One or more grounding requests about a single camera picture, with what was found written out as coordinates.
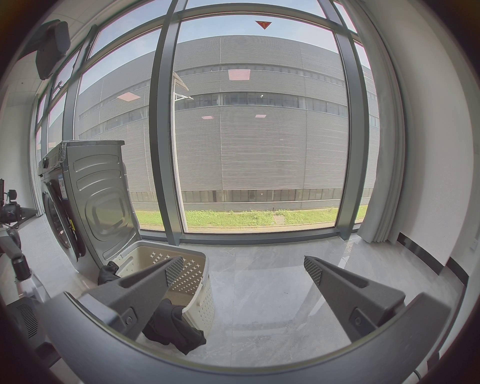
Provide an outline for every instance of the label sticker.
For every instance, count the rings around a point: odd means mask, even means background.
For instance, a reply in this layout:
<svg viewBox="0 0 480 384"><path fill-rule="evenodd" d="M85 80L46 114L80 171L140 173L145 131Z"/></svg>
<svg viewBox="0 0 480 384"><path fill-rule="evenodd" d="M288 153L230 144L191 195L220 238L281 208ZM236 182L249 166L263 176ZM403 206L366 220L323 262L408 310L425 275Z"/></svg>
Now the label sticker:
<svg viewBox="0 0 480 384"><path fill-rule="evenodd" d="M67 190L65 189L65 181L63 180L63 175L59 175L59 186L60 186L62 199L68 200Z"/></svg>

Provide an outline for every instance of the camera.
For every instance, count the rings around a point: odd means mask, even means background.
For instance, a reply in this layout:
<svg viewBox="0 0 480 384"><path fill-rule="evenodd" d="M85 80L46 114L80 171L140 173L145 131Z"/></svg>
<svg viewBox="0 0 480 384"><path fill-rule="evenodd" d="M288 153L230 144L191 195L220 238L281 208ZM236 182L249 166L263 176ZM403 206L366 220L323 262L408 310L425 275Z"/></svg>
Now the camera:
<svg viewBox="0 0 480 384"><path fill-rule="evenodd" d="M7 203L5 203L4 195L7 195ZM10 189L5 193L4 181L0 179L0 224L18 223L22 220L22 208L15 201L16 198L17 191Z"/></svg>

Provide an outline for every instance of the red triangle sticker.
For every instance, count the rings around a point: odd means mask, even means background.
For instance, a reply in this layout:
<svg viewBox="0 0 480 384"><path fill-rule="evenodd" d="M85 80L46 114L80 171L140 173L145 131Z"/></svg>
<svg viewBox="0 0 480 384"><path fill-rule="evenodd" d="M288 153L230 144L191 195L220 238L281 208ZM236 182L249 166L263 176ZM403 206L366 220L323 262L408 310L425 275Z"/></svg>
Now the red triangle sticker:
<svg viewBox="0 0 480 384"><path fill-rule="evenodd" d="M262 27L263 29L267 29L267 27L271 24L271 21L257 21L257 24Z"/></svg>

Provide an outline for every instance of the washing machine door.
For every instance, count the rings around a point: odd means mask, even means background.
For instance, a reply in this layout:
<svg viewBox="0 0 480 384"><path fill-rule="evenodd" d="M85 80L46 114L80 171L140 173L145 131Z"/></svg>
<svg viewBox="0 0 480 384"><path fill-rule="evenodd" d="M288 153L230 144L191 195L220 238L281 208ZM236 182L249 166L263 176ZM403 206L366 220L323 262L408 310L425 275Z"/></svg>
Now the washing machine door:
<svg viewBox="0 0 480 384"><path fill-rule="evenodd" d="M52 228L53 234L70 258L72 264L75 265L78 258L82 255L78 247L73 224L63 208L61 198L56 194L49 181L45 183L42 194L45 214L47 215L47 220Z"/></svg>

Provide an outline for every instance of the textured gripper pad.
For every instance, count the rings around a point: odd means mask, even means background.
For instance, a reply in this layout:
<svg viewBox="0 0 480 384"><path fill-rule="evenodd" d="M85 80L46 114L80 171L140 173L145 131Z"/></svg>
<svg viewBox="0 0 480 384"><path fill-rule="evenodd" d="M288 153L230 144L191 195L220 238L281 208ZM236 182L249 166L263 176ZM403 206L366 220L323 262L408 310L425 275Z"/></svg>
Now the textured gripper pad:
<svg viewBox="0 0 480 384"><path fill-rule="evenodd" d="M169 287L173 284L182 271L183 261L184 259L181 257L165 270L165 273L167 274L167 285Z"/></svg>
<svg viewBox="0 0 480 384"><path fill-rule="evenodd" d="M308 256L305 256L303 266L312 278L313 282L316 285L320 285L320 281L322 280L322 270L320 269L320 267L315 264Z"/></svg>

